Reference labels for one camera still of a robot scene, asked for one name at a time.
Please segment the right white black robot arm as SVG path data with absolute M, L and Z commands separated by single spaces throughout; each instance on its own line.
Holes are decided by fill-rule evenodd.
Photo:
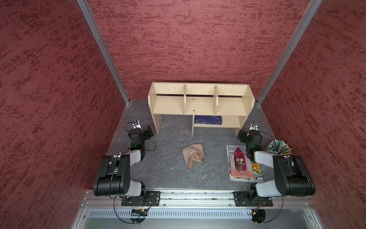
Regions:
M 312 196 L 316 192 L 310 172 L 300 156 L 285 156 L 261 149 L 260 131 L 239 131 L 237 138 L 246 144 L 246 156 L 254 163 L 274 169 L 274 179 L 251 184 L 247 191 L 233 193 L 237 207 L 272 207 L 273 197 Z

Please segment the beige striped fluffy cloth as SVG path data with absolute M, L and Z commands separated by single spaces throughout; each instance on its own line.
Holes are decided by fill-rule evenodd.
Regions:
M 205 152 L 203 144 L 189 145 L 183 149 L 182 154 L 188 170 L 192 170 L 194 162 L 204 162 Z

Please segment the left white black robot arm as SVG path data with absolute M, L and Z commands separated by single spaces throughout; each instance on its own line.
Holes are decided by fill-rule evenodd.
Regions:
M 145 158 L 145 141 L 153 137 L 152 129 L 142 130 L 134 123 L 128 136 L 131 144 L 126 152 L 102 157 L 93 193 L 97 197 L 121 198 L 122 206 L 159 206 L 159 191 L 148 191 L 143 182 L 131 180 L 131 166 Z

